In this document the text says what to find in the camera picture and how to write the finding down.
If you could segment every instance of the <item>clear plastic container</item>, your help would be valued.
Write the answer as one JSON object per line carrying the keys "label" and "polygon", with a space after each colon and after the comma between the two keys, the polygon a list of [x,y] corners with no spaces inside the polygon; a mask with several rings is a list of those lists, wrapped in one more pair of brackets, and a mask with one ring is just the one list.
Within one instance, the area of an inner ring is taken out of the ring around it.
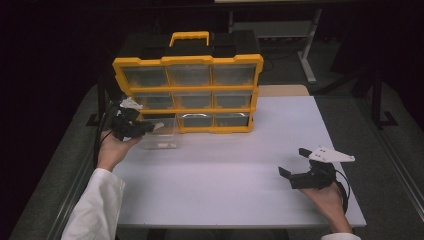
{"label": "clear plastic container", "polygon": [[256,64],[212,65],[214,85],[251,85]]}
{"label": "clear plastic container", "polygon": [[153,132],[146,133],[140,141],[144,149],[167,149],[178,148],[178,127],[174,118],[143,119],[162,127]]}
{"label": "clear plastic container", "polygon": [[252,91],[215,91],[215,108],[249,108],[252,99]]}
{"label": "clear plastic container", "polygon": [[212,114],[207,113],[180,113],[177,115],[180,126],[187,127],[212,127]]}
{"label": "clear plastic container", "polygon": [[249,124],[249,113],[216,113],[217,127],[244,127]]}
{"label": "clear plastic container", "polygon": [[210,66],[203,64],[178,64],[167,67],[171,84],[175,86],[210,85]]}
{"label": "clear plastic container", "polygon": [[174,101],[177,108],[211,108],[212,92],[174,92]]}
{"label": "clear plastic container", "polygon": [[170,92],[138,92],[134,93],[135,101],[143,105],[143,109],[171,109],[174,107]]}
{"label": "clear plastic container", "polygon": [[164,67],[123,67],[122,71],[131,87],[168,85]]}

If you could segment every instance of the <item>metal stand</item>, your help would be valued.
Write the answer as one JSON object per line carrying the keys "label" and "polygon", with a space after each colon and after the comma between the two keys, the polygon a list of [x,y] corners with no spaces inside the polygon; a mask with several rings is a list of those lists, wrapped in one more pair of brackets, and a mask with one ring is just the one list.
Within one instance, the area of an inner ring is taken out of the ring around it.
{"label": "metal stand", "polygon": [[106,90],[103,85],[103,77],[100,76],[97,81],[97,106],[98,106],[98,113],[97,114],[91,114],[90,118],[87,121],[86,126],[99,126],[100,122],[102,121],[103,114],[106,111],[105,101],[106,101]]}
{"label": "metal stand", "polygon": [[308,62],[308,54],[314,40],[318,22],[321,17],[322,9],[315,10],[314,19],[312,21],[291,21],[291,22],[249,22],[234,23],[233,11],[229,12],[228,32],[241,29],[252,29],[258,37],[274,38],[274,37],[302,37],[306,38],[306,45],[302,51],[298,52],[300,63],[305,72],[308,83],[315,84],[316,79]]}
{"label": "metal stand", "polygon": [[314,73],[312,72],[311,66],[308,62],[308,54],[311,48],[312,42],[314,40],[315,32],[318,27],[319,18],[321,17],[322,9],[317,9],[315,11],[314,19],[309,28],[308,36],[306,37],[307,42],[302,51],[299,51],[297,55],[299,56],[300,63],[302,64],[303,71],[305,72],[308,83],[315,84],[317,80],[315,79]]}
{"label": "metal stand", "polygon": [[382,130],[383,126],[397,126],[398,123],[388,111],[383,112],[387,120],[382,121],[380,117],[381,113],[381,92],[382,92],[382,80],[378,70],[371,67],[362,67],[340,79],[331,83],[330,85],[321,88],[319,90],[311,92],[311,95],[325,95],[337,87],[351,81],[358,79],[351,93],[352,96],[357,98],[363,98],[367,95],[369,89],[372,87],[372,98],[371,98],[371,120],[377,126],[378,129]]}

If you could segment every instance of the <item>white table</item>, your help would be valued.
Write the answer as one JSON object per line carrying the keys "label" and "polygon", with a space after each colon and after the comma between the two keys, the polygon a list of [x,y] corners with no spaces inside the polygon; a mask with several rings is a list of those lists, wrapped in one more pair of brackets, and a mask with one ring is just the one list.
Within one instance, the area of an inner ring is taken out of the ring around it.
{"label": "white table", "polygon": [[[312,203],[292,190],[278,172],[278,166],[292,173],[309,170],[298,148],[332,147],[314,98],[260,97],[254,122],[251,133],[182,134],[180,149],[133,147],[114,170],[127,183],[119,224],[148,228],[327,225]],[[343,172],[340,164],[335,167]],[[347,218],[352,226],[366,225],[353,193]]]}

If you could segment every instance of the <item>yellow storage organizer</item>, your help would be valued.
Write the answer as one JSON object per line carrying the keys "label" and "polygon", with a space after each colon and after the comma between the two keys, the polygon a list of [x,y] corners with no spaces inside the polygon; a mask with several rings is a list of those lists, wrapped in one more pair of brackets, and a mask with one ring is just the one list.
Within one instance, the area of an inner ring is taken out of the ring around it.
{"label": "yellow storage organizer", "polygon": [[134,34],[113,62],[143,118],[176,117],[180,133],[250,132],[262,67],[253,31]]}

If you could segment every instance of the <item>lab coat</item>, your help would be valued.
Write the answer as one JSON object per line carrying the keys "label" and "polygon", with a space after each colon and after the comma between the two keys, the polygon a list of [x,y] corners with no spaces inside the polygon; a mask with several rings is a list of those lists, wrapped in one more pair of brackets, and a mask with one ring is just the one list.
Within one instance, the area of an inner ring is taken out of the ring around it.
{"label": "lab coat", "polygon": [[[125,182],[97,168],[71,213],[62,239],[115,239]],[[349,233],[326,235],[321,240],[360,240]]]}

